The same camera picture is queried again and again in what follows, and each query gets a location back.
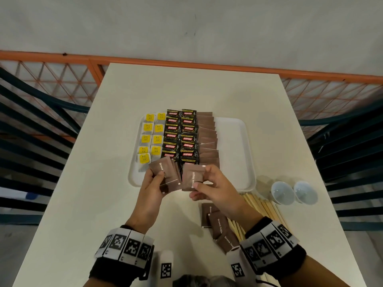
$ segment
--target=wrist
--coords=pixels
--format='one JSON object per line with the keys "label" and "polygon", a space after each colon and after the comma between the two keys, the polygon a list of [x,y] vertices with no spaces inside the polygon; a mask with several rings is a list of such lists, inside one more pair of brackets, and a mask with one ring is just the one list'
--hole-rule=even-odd
{"label": "wrist", "polygon": [[140,221],[138,218],[136,218],[134,215],[132,215],[125,223],[125,225],[131,227],[135,231],[138,231],[139,233],[146,234],[146,232],[149,230],[149,226],[142,221]]}
{"label": "wrist", "polygon": [[263,218],[263,215],[257,212],[254,208],[245,203],[238,213],[237,223],[245,232],[249,231],[256,223]]}

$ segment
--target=ceramic cup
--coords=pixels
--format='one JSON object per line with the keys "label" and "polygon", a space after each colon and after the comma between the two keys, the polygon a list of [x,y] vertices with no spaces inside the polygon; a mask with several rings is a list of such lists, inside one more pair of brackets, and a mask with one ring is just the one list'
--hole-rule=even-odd
{"label": "ceramic cup", "polygon": [[290,205],[295,201],[294,190],[282,181],[274,182],[270,193],[272,200],[277,204]]}
{"label": "ceramic cup", "polygon": [[295,199],[299,203],[313,205],[318,202],[318,194],[307,181],[298,181],[294,185]]}

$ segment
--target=tray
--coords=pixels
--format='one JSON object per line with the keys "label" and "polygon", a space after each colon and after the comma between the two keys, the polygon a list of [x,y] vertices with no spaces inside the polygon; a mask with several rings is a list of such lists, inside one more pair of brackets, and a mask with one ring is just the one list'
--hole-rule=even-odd
{"label": "tray", "polygon": [[[128,181],[134,187],[141,187],[144,179],[143,172],[138,172],[137,149],[139,145],[141,123],[138,127],[136,144],[130,164]],[[230,180],[238,192],[255,189],[256,175],[250,151],[246,125],[242,120],[234,118],[214,117],[219,151],[219,165],[221,171]]]}

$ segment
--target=hand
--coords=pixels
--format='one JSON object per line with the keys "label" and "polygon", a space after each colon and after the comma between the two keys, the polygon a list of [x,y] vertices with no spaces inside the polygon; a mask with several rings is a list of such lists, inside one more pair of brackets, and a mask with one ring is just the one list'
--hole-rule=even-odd
{"label": "hand", "polygon": [[195,182],[193,186],[197,191],[189,194],[191,199],[211,200],[226,217],[239,223],[245,231],[250,230],[262,218],[262,215],[239,195],[217,166],[206,166],[204,181],[206,180],[213,184]]}
{"label": "hand", "polygon": [[138,193],[136,207],[125,223],[135,231],[145,234],[154,225],[160,211],[162,198],[165,196],[160,191],[160,183],[163,179],[163,171],[159,172],[154,178],[151,169],[146,171]]}

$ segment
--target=person's left hand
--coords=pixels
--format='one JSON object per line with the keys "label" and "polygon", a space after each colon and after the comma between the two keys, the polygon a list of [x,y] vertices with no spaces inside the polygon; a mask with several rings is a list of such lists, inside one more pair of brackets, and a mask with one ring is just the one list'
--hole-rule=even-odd
{"label": "person's left hand", "polygon": [[160,211],[162,198],[165,196],[160,190],[160,183],[163,179],[163,171],[154,178],[151,169],[146,171],[140,192],[138,193],[136,207],[125,225],[143,234],[154,225]]}

